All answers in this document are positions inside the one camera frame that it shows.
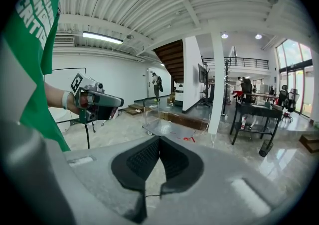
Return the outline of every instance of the monitor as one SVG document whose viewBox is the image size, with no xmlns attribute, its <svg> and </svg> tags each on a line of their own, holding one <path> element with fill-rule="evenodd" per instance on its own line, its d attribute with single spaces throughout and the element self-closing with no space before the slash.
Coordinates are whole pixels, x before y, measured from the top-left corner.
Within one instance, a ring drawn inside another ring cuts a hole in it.
<svg viewBox="0 0 319 225">
<path fill-rule="evenodd" d="M 206 82 L 206 69 L 198 64 L 198 72 L 199 72 L 199 82 L 205 83 Z"/>
</svg>

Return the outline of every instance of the fluorescent light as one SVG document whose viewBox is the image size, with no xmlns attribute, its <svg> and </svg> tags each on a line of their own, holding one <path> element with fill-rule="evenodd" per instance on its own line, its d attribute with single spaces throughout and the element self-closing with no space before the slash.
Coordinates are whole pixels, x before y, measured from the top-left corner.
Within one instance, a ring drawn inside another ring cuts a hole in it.
<svg viewBox="0 0 319 225">
<path fill-rule="evenodd" d="M 83 37 L 88 37 L 88 38 L 99 39 L 99 40 L 103 40 L 103 41 L 108 41 L 108 42 L 112 42 L 112 43 L 116 43 L 116 44 L 122 44 L 123 43 L 123 40 L 120 40 L 120 39 L 117 39 L 117 38 L 114 38 L 114 37 L 110 37 L 110 36 L 105 36 L 105 35 L 101 35 L 101 34 L 87 32 L 87 31 L 84 31 L 82 36 Z"/>
</svg>

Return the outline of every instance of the red object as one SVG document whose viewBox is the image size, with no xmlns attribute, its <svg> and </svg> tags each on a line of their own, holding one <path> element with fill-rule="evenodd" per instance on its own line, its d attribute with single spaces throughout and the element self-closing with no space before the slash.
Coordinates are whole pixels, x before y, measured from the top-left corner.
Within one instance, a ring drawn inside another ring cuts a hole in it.
<svg viewBox="0 0 319 225">
<path fill-rule="evenodd" d="M 189 139 L 192 139 L 192 140 L 193 140 L 193 142 L 195 142 L 194 137 L 190 137 L 190 138 L 184 137 L 183 139 L 184 139 L 184 140 L 186 140 L 186 141 L 188 141 Z"/>
<path fill-rule="evenodd" d="M 244 119 L 243 119 L 243 121 L 242 121 L 242 123 L 241 123 L 240 128 L 241 128 L 241 129 L 244 129 L 244 128 L 245 128 L 245 124 L 246 124 L 246 118 L 244 117 Z"/>
<path fill-rule="evenodd" d="M 233 94 L 237 94 L 237 95 L 239 95 L 239 96 L 241 96 L 241 95 L 243 95 L 244 94 L 244 92 L 243 91 L 233 91 Z"/>
</svg>

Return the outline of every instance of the ceiling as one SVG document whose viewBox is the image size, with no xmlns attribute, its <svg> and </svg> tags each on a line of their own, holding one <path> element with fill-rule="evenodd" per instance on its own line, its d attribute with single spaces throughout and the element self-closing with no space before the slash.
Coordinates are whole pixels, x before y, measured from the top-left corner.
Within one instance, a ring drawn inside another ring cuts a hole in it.
<svg viewBox="0 0 319 225">
<path fill-rule="evenodd" d="M 233 50 L 234 46 L 237 47 L 237 56 L 243 57 L 244 55 L 240 54 L 241 47 L 248 46 L 250 50 L 255 49 L 256 51 L 258 51 L 274 38 L 274 36 L 272 35 L 260 33 L 262 35 L 262 38 L 256 39 L 255 36 L 257 33 L 249 31 L 230 31 L 226 33 L 228 35 L 228 38 L 221 39 L 224 57 L 229 57 L 229 54 Z M 211 35 L 198 35 L 196 36 L 196 39 L 199 46 L 200 54 L 203 56 L 203 58 L 213 58 L 214 53 Z"/>
<path fill-rule="evenodd" d="M 298 0 L 279 0 L 274 6 L 267 0 L 60 0 L 59 8 L 57 35 L 74 36 L 75 47 L 59 47 L 54 54 L 85 49 L 89 54 L 159 62 L 155 48 L 209 33 L 210 20 L 218 22 L 220 31 L 249 29 L 307 46 L 317 43 L 317 33 Z M 83 31 L 116 37 L 124 43 L 84 38 Z"/>
</svg>

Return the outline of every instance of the glass door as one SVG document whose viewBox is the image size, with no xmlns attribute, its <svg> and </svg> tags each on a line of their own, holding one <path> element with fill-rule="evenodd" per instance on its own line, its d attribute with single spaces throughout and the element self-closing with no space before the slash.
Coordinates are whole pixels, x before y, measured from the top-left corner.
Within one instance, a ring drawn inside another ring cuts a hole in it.
<svg viewBox="0 0 319 225">
<path fill-rule="evenodd" d="M 283 85 L 287 85 L 287 73 L 286 72 L 282 72 L 280 74 L 280 87 L 279 90 L 282 90 L 282 86 Z"/>
<path fill-rule="evenodd" d="M 288 93 L 291 89 L 295 88 L 295 73 L 289 72 L 288 73 Z"/>
<path fill-rule="evenodd" d="M 305 67 L 305 95 L 301 113 L 310 117 L 314 100 L 314 67 Z"/>
<path fill-rule="evenodd" d="M 293 72 L 295 75 L 295 82 L 296 86 L 295 89 L 298 90 L 299 98 L 296 102 L 296 111 L 301 112 L 301 106 L 303 102 L 303 96 L 304 96 L 304 71 L 303 70 L 298 70 Z"/>
</svg>

